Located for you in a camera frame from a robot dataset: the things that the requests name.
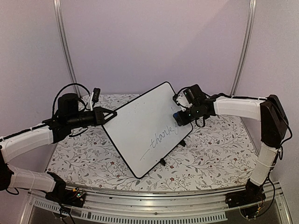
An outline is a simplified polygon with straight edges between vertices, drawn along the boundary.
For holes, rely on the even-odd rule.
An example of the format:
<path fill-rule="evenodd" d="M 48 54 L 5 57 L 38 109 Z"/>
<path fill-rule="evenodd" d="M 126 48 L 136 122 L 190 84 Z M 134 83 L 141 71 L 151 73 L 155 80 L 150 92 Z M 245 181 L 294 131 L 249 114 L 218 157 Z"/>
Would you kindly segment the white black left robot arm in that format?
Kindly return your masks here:
<path fill-rule="evenodd" d="M 95 104 L 99 100 L 99 90 L 89 96 L 85 103 L 75 93 L 66 93 L 56 98 L 58 109 L 54 115 L 42 123 L 0 139 L 0 189 L 35 189 L 51 193 L 60 203 L 69 199 L 65 181 L 58 175 L 38 173 L 10 166 L 9 162 L 33 149 L 55 144 L 72 136 L 77 128 L 102 126 L 117 116 L 117 112 Z"/>

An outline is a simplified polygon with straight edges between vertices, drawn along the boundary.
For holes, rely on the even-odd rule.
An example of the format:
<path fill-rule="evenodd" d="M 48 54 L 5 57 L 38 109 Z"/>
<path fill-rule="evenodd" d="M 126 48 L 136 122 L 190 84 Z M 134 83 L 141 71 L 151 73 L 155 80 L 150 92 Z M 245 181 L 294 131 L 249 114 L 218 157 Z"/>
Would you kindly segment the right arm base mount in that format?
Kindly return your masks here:
<path fill-rule="evenodd" d="M 244 190 L 227 193 L 225 203 L 229 208 L 242 207 L 241 215 L 246 219 L 256 218 L 265 204 L 263 185 L 257 186 L 250 180 L 247 181 Z"/>

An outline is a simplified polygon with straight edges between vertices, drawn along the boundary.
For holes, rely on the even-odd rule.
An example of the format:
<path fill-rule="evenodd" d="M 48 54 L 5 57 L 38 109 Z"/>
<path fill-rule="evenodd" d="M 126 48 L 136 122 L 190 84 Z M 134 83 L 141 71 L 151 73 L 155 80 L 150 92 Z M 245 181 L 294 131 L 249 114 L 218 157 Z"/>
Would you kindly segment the left aluminium corner post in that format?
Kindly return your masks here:
<path fill-rule="evenodd" d="M 54 12 L 55 12 L 55 17 L 56 17 L 56 21 L 57 21 L 58 34 L 59 34 L 60 42 L 62 45 L 62 51 L 63 51 L 65 63 L 67 66 L 68 74 L 70 77 L 70 81 L 71 81 L 71 83 L 76 83 L 77 79 L 76 79 L 73 64 L 71 61 L 71 55 L 70 55 L 69 46 L 68 46 L 68 42 L 67 42 L 66 31 L 64 28 L 61 1 L 53 0 L 53 5 L 54 5 Z"/>

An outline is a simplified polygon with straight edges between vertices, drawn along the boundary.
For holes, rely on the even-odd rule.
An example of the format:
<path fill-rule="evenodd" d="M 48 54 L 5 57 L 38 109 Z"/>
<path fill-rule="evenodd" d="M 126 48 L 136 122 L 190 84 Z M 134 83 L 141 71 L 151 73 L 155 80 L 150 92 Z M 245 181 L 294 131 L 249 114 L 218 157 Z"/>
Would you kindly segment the aluminium corner post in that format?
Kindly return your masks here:
<path fill-rule="evenodd" d="M 70 77 L 70 81 L 71 81 L 71 83 L 76 83 L 77 79 L 76 79 L 73 64 L 71 61 L 71 55 L 70 55 L 69 46 L 68 46 L 68 42 L 67 42 L 66 31 L 64 28 L 61 1 L 53 0 L 53 5 L 54 5 L 54 12 L 55 12 L 55 17 L 56 17 L 56 21 L 57 21 L 58 34 L 59 34 L 60 42 L 62 45 L 62 51 L 63 51 L 65 63 L 67 66 L 68 74 Z"/>
<path fill-rule="evenodd" d="M 249 8 L 248 8 L 248 16 L 246 21 L 246 27 L 245 27 L 245 34 L 244 39 L 242 42 L 242 48 L 240 53 L 240 58 L 237 64 L 236 73 L 234 77 L 234 81 L 230 90 L 230 96 L 233 96 L 236 94 L 241 77 L 242 77 L 242 71 L 245 65 L 246 56 L 250 44 L 250 39 L 252 35 L 252 30 L 254 26 L 255 21 L 255 13 L 256 13 L 256 0 L 250 0 L 249 1 Z"/>

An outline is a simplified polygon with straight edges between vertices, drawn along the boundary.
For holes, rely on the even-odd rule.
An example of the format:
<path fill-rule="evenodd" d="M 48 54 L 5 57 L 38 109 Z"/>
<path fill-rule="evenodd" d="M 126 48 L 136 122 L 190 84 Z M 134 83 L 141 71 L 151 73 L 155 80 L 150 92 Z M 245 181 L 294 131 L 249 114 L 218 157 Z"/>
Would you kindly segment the right aluminium corner post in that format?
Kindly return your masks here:
<path fill-rule="evenodd" d="M 255 21 L 255 13 L 256 13 L 256 0 L 250 0 L 249 1 L 249 8 L 248 8 L 248 16 L 246 21 L 246 27 L 245 27 L 245 34 L 244 39 L 242 42 L 242 48 L 240 53 L 240 58 L 237 64 L 236 73 L 234 77 L 234 81 L 230 90 L 230 96 L 233 96 L 236 94 L 241 77 L 242 77 L 242 71 L 245 65 L 246 56 L 250 44 L 250 39 L 252 35 L 252 30 L 254 26 Z"/>

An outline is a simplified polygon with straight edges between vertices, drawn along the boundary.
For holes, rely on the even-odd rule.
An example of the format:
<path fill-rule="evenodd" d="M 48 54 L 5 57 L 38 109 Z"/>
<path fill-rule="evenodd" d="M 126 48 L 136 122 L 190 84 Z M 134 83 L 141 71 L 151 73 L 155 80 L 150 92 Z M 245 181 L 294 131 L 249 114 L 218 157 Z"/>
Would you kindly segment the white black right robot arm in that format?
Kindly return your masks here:
<path fill-rule="evenodd" d="M 283 158 L 283 144 L 288 141 L 286 133 L 291 133 L 284 109 L 276 95 L 265 98 L 228 97 L 216 94 L 199 98 L 185 94 L 176 97 L 176 104 L 181 108 L 173 117 L 179 126 L 185 126 L 198 119 L 206 120 L 215 116 L 233 116 L 249 119 L 260 124 L 260 141 L 256 166 L 248 180 L 253 184 L 242 192 L 242 200 L 252 203 L 260 195 L 262 186 L 277 160 Z"/>

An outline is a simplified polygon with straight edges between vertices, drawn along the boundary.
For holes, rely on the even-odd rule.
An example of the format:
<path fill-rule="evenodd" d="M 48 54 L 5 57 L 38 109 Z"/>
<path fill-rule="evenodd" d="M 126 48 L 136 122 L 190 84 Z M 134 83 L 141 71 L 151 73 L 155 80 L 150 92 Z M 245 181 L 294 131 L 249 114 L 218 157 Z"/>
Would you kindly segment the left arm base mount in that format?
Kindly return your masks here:
<path fill-rule="evenodd" d="M 62 178 L 52 172 L 47 172 L 47 174 L 49 174 L 55 182 L 54 189 L 45 195 L 47 200 L 78 208 L 83 207 L 86 198 L 84 190 L 80 190 L 79 188 L 67 189 L 66 183 Z"/>

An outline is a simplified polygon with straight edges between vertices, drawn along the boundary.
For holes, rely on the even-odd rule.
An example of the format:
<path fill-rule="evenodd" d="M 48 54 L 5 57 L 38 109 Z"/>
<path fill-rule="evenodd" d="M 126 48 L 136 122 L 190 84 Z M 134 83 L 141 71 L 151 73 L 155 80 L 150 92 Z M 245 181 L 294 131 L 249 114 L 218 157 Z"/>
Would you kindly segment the white whiteboard black frame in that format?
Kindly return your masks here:
<path fill-rule="evenodd" d="M 179 126 L 173 114 L 180 107 L 175 91 L 163 82 L 116 110 L 116 117 L 103 125 L 113 146 L 133 176 L 143 178 L 163 160 L 193 126 Z"/>

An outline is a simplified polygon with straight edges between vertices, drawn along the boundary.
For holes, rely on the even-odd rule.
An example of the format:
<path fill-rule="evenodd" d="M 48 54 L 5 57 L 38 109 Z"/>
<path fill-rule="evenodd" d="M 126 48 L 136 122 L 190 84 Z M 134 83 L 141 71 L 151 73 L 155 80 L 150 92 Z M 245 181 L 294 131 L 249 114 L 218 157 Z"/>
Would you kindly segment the black whiteboard stand foot right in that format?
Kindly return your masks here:
<path fill-rule="evenodd" d="M 186 146 L 185 141 L 184 140 L 180 141 L 180 145 L 182 145 L 183 147 L 185 147 Z"/>

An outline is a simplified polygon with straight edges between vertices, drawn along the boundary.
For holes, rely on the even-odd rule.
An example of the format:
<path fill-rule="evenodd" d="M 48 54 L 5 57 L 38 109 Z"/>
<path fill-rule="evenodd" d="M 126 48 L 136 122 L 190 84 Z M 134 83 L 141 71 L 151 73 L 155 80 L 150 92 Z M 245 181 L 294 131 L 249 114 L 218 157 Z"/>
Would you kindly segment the blue whiteboard eraser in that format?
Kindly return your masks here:
<path fill-rule="evenodd" d="M 174 113 L 173 117 L 174 117 L 175 121 L 177 122 L 177 124 L 179 126 L 181 126 L 181 118 L 180 118 L 179 112 Z"/>

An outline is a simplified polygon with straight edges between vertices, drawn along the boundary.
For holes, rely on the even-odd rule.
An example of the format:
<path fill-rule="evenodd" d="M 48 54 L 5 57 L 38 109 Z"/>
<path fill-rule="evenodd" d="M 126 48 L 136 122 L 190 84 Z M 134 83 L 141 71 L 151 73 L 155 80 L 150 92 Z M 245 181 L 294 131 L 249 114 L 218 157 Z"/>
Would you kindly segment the floral patterned table mat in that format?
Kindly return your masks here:
<path fill-rule="evenodd" d="M 103 128 L 76 130 L 77 136 L 59 142 L 47 165 L 65 182 L 127 191 L 192 191 L 241 186 L 257 159 L 239 117 L 218 116 L 193 126 L 185 138 L 142 179 L 136 179 L 113 147 Z"/>

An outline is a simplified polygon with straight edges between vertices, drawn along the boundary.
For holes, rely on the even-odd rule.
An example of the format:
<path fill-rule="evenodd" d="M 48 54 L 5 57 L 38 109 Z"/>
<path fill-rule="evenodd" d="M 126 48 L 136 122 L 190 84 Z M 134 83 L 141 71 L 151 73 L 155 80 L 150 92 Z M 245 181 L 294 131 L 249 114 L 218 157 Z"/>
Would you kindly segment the black whiteboard stand foot left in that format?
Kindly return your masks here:
<path fill-rule="evenodd" d="M 165 160 L 162 158 L 162 159 L 160 159 L 160 163 L 163 165 L 163 166 L 165 166 L 166 165 L 166 162 L 165 162 Z"/>

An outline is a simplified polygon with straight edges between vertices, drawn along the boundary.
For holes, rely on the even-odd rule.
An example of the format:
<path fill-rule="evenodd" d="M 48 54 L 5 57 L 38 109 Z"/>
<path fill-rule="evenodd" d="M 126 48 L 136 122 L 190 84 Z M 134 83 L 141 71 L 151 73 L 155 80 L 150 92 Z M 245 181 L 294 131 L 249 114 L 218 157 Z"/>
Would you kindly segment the black whiteboard stand foot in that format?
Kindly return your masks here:
<path fill-rule="evenodd" d="M 162 159 L 160 159 L 160 163 L 163 165 L 163 166 L 165 166 L 166 165 L 166 162 L 165 162 L 165 160 L 162 158 Z"/>
<path fill-rule="evenodd" d="M 185 147 L 186 146 L 185 141 L 184 140 L 180 141 L 180 145 L 182 145 L 183 147 Z"/>

